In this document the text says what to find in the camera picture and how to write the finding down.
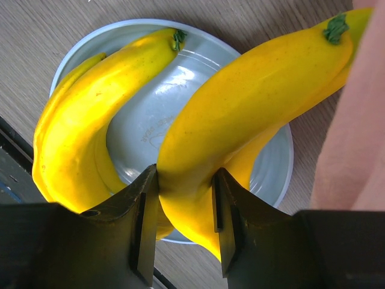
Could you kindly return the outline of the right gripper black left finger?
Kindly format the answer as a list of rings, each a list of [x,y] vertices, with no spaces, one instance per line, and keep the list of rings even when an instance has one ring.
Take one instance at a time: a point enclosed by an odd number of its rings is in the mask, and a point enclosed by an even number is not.
[[[2,288],[149,288],[158,180],[149,166],[81,214],[57,203],[1,206]]]

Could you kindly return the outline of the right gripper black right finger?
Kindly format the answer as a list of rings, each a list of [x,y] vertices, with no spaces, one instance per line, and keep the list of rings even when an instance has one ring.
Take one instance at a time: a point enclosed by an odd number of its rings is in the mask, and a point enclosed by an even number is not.
[[[384,213],[290,216],[226,170],[212,179],[214,228],[229,288],[383,288]]]

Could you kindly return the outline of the yellow fake banana bunch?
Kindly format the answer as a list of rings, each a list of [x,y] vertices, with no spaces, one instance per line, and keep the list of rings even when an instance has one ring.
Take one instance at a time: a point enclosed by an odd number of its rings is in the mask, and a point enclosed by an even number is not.
[[[106,147],[112,118],[159,75],[185,45],[185,32],[164,28],[68,73],[35,128],[32,179],[43,197],[83,213],[124,189]]]

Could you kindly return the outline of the pink plastic bag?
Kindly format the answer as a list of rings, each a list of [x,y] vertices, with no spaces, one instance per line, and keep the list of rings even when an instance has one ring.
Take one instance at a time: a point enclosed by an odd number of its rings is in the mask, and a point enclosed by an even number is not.
[[[316,210],[384,210],[384,1],[374,11],[316,165]]]

